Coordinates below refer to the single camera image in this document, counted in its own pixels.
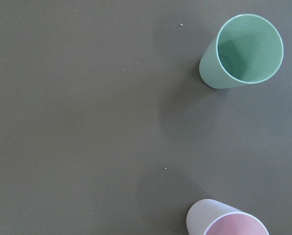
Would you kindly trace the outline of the pink plastic cup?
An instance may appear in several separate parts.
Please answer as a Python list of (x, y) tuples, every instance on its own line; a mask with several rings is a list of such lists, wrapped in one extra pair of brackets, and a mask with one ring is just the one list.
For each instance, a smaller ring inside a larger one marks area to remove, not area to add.
[(268, 235), (264, 224), (251, 214), (218, 202), (202, 199), (186, 216), (190, 235)]

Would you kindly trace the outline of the green plastic cup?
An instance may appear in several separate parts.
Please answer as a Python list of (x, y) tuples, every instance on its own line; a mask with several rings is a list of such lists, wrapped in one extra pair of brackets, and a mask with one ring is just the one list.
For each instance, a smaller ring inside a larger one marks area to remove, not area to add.
[(214, 89), (259, 84), (277, 73), (283, 56), (274, 25), (261, 16), (241, 14), (221, 27), (200, 60), (199, 73)]

